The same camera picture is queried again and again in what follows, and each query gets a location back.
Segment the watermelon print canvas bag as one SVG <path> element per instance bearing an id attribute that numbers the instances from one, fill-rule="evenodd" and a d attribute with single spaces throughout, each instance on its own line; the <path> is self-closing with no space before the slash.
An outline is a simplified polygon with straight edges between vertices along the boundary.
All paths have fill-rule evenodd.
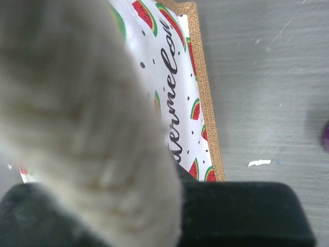
<path id="1" fill-rule="evenodd" d="M 215 133 L 194 3 L 1 1 L 1 148 L 103 246 L 180 246 Z"/>

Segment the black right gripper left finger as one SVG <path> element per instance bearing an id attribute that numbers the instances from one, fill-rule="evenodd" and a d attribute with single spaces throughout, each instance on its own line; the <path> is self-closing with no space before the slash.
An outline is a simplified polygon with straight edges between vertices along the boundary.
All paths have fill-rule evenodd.
<path id="1" fill-rule="evenodd" d="M 16 184 L 1 199 L 1 246 L 103 246 L 51 203 L 39 186 Z"/>

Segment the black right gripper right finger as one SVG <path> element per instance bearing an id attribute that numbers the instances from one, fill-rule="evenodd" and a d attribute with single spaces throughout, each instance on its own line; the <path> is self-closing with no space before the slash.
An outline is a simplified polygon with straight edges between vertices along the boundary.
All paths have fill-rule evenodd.
<path id="1" fill-rule="evenodd" d="M 199 182 L 183 168 L 180 246 L 315 246 L 296 193 L 273 182 Z"/>

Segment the purple Fanta can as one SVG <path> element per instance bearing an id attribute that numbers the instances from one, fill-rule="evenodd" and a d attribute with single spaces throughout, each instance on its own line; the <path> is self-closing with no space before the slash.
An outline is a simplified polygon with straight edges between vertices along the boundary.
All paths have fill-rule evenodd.
<path id="1" fill-rule="evenodd" d="M 322 132 L 322 144 L 326 152 L 329 151 L 329 123 L 327 123 Z"/>

